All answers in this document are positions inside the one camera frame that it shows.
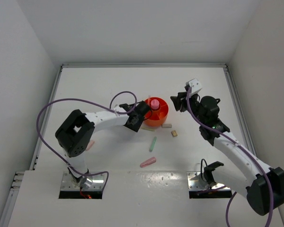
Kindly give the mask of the yellow thin pen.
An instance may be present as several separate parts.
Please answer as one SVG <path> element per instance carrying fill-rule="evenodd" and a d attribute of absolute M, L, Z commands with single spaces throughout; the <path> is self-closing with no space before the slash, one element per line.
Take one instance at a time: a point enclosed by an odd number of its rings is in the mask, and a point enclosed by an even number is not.
<path fill-rule="evenodd" d="M 151 128 L 141 128 L 142 130 L 146 130 L 146 131 L 155 131 L 155 129 L 151 129 Z"/>

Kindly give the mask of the pink capped clear tube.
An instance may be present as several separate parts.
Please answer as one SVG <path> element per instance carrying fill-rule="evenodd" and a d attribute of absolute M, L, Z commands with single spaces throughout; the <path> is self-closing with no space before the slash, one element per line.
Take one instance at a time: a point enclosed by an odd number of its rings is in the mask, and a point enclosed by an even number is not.
<path fill-rule="evenodd" d="M 151 107 L 151 109 L 152 110 L 158 110 L 159 108 L 160 108 L 160 102 L 159 102 L 159 100 L 158 99 L 153 99 L 153 100 L 151 100 L 151 102 L 150 102 L 150 107 Z"/>

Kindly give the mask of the red thin pen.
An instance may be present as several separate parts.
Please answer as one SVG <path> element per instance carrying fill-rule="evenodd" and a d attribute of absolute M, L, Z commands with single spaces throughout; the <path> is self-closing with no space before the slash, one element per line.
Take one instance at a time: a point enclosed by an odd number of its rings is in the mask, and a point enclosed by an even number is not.
<path fill-rule="evenodd" d="M 151 96 L 149 95 L 148 96 L 148 102 L 147 102 L 148 106 L 150 107 L 151 106 Z"/>

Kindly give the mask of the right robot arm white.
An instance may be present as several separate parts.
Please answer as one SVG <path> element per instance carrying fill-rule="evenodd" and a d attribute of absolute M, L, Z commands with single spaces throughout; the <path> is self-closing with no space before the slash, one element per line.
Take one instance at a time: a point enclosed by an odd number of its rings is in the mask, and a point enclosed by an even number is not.
<path fill-rule="evenodd" d="M 208 184 L 222 183 L 232 188 L 261 216 L 284 204 L 284 170 L 262 162 L 237 141 L 219 119 L 220 99 L 212 96 L 200 98 L 198 94 L 190 96 L 188 92 L 179 92 L 170 99 L 176 111 L 189 111 L 200 125 L 204 140 L 221 151 L 244 175 L 236 177 L 226 170 L 224 163 L 215 161 L 202 173 Z"/>

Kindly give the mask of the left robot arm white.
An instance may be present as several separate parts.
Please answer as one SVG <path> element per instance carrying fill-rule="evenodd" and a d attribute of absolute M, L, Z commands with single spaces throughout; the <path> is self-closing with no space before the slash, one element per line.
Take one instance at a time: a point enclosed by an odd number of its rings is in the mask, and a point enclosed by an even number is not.
<path fill-rule="evenodd" d="M 137 132 L 151 110 L 144 101 L 130 111 L 132 107 L 121 104 L 112 111 L 94 113 L 83 113 L 77 109 L 58 128 L 55 137 L 64 150 L 68 170 L 78 186 L 82 187 L 87 179 L 92 179 L 92 176 L 87 176 L 89 170 L 85 163 L 85 151 L 91 147 L 92 134 L 114 126 L 124 126 Z"/>

